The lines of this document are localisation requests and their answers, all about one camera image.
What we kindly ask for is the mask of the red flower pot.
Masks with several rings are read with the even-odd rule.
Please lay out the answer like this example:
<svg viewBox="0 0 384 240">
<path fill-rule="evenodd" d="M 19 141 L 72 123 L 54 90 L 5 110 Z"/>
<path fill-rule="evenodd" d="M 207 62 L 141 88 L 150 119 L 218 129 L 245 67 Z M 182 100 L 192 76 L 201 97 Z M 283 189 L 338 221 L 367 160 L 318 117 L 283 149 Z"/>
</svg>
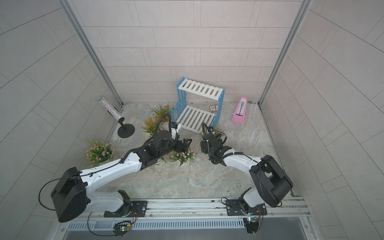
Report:
<svg viewBox="0 0 384 240">
<path fill-rule="evenodd" d="M 225 133 L 223 132 L 222 129 L 220 129 L 219 127 L 215 127 L 212 131 L 211 131 L 211 127 L 208 129 L 208 132 L 213 132 L 214 135 L 217 135 L 217 134 L 221 134 L 222 136 L 225 135 Z"/>
<path fill-rule="evenodd" d="M 159 118 L 157 117 L 150 117 L 144 121 L 144 125 L 142 126 L 142 130 L 151 136 L 153 135 L 155 128 L 157 126 L 157 123 L 159 121 Z"/>
<path fill-rule="evenodd" d="M 152 111 L 153 117 L 156 121 L 158 121 L 164 114 L 170 114 L 173 108 L 170 108 L 169 105 L 164 105 L 158 106 L 157 108 L 150 107 L 150 109 Z"/>
</svg>

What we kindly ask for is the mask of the red flower pot back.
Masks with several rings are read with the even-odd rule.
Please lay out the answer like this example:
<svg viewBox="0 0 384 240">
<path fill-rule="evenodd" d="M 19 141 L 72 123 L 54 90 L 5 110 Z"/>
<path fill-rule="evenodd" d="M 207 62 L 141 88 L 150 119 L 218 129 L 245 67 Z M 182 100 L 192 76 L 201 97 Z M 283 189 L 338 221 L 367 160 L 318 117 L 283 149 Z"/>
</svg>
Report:
<svg viewBox="0 0 384 240">
<path fill-rule="evenodd" d="M 164 114 L 170 114 L 173 108 L 170 108 L 169 105 L 164 105 L 158 106 L 157 108 L 150 107 L 150 109 L 152 111 L 153 117 L 156 121 L 158 121 Z"/>
</svg>

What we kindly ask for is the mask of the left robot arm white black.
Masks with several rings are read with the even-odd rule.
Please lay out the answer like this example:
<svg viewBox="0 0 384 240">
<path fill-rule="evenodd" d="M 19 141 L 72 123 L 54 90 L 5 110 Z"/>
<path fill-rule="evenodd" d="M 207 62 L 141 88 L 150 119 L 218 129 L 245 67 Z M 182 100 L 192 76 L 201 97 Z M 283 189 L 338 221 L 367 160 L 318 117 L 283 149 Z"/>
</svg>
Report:
<svg viewBox="0 0 384 240">
<path fill-rule="evenodd" d="M 98 192 L 107 183 L 148 168 L 171 152 L 186 153 L 192 139 L 179 139 L 178 123 L 169 121 L 169 129 L 155 130 L 145 143 L 110 163 L 79 171 L 76 167 L 66 170 L 57 179 L 51 192 L 60 223 L 69 222 L 83 213 L 106 212 L 106 217 L 125 217 L 133 213 L 133 203 L 125 191 Z"/>
</svg>

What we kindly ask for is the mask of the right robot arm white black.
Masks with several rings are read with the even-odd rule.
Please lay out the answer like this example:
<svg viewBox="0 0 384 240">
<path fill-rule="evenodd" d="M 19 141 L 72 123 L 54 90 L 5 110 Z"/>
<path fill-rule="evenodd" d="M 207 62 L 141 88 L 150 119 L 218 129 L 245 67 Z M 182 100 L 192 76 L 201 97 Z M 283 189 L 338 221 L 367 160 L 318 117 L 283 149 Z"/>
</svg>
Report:
<svg viewBox="0 0 384 240">
<path fill-rule="evenodd" d="M 211 163 L 236 168 L 251 176 L 254 181 L 255 187 L 246 190 L 239 197 L 238 206 L 244 215 L 253 215 L 264 204 L 273 208 L 280 205 L 294 185 L 272 156 L 250 157 L 225 146 L 226 140 L 221 139 L 221 134 L 215 135 L 213 129 L 205 123 L 202 123 L 202 130 L 201 149 L 208 155 Z"/>
</svg>

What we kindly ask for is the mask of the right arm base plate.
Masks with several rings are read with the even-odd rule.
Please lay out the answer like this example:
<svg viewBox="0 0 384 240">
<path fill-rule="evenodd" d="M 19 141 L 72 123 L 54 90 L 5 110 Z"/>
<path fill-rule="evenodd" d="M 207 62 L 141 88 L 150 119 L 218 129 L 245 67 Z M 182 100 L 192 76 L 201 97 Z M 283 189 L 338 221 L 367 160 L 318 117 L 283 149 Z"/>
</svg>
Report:
<svg viewBox="0 0 384 240">
<path fill-rule="evenodd" d="M 238 199 L 225 201 L 228 216 L 265 216 L 267 209 L 256 188 L 249 188 Z"/>
</svg>

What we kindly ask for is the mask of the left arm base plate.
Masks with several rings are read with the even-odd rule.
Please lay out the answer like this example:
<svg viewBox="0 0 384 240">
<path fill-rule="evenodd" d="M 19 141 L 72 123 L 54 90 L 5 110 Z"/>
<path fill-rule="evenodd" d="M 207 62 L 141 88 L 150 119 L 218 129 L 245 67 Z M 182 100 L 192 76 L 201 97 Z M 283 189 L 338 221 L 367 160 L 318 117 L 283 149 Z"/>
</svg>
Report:
<svg viewBox="0 0 384 240">
<path fill-rule="evenodd" d="M 105 211 L 104 218 L 144 217 L 147 210 L 147 201 L 132 201 L 123 190 L 118 190 L 123 198 L 123 205 L 115 212 Z"/>
</svg>

